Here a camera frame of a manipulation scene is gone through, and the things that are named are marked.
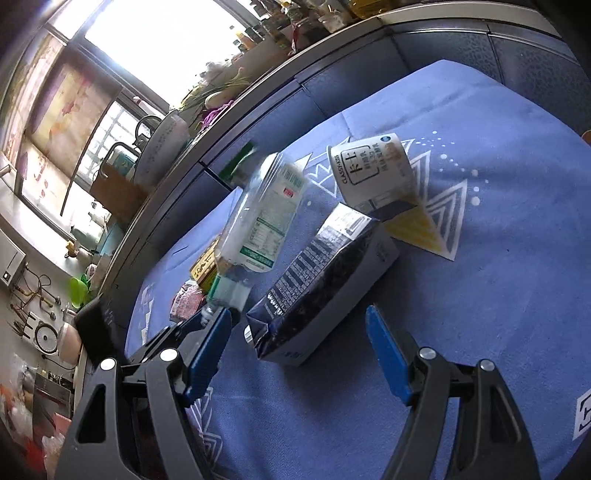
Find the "round gauge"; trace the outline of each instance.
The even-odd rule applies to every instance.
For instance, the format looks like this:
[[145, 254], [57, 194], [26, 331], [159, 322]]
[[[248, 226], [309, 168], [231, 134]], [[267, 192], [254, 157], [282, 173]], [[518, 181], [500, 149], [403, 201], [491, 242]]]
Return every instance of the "round gauge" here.
[[41, 352], [51, 355], [57, 352], [57, 332], [48, 323], [40, 322], [35, 329], [35, 343]]

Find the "blue rubber tip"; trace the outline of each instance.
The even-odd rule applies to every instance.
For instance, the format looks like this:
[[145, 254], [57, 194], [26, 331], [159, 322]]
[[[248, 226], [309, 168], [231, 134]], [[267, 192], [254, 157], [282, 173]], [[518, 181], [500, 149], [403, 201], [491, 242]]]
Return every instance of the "blue rubber tip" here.
[[378, 357], [379, 366], [390, 387], [390, 392], [402, 400], [405, 405], [409, 405], [413, 398], [409, 379], [410, 366], [374, 305], [370, 305], [365, 312], [365, 329]]

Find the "bottle label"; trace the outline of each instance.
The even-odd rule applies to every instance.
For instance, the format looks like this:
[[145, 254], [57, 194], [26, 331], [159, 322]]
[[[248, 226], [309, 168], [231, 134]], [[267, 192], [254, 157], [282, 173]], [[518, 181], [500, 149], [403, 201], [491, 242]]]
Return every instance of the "bottle label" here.
[[283, 165], [260, 201], [259, 214], [240, 253], [257, 270], [273, 267], [303, 194], [304, 176], [291, 164]]

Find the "yellow triangle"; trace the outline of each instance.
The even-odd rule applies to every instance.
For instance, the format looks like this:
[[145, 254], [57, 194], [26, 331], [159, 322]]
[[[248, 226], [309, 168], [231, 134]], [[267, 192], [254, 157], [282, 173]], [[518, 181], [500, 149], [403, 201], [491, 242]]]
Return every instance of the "yellow triangle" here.
[[406, 210], [384, 222], [384, 227], [397, 240], [453, 260], [433, 219], [421, 206]]

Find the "clear plastic bottle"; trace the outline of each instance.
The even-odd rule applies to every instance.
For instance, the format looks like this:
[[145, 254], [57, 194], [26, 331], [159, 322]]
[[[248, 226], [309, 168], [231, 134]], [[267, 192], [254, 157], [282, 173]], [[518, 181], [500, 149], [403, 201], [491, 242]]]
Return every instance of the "clear plastic bottle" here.
[[221, 306], [242, 311], [256, 275], [273, 268], [307, 186], [301, 166], [286, 160], [251, 152], [232, 172], [232, 185], [243, 192], [215, 248], [205, 318]]

